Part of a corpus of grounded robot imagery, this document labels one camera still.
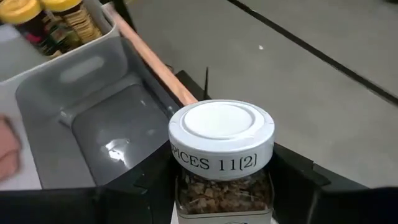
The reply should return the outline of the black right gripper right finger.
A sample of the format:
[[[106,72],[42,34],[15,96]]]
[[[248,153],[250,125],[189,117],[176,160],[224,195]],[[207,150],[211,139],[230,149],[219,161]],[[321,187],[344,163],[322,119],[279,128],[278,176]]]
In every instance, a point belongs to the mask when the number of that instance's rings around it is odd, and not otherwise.
[[[277,223],[397,224],[397,187],[368,188],[280,144],[269,171]]]

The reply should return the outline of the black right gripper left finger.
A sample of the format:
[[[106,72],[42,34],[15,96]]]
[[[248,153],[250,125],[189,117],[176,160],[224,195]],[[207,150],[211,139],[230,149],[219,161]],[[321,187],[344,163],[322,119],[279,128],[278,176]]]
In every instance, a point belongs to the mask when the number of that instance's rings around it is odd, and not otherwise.
[[[174,162],[162,146],[99,187],[1,192],[1,224],[170,223]]]

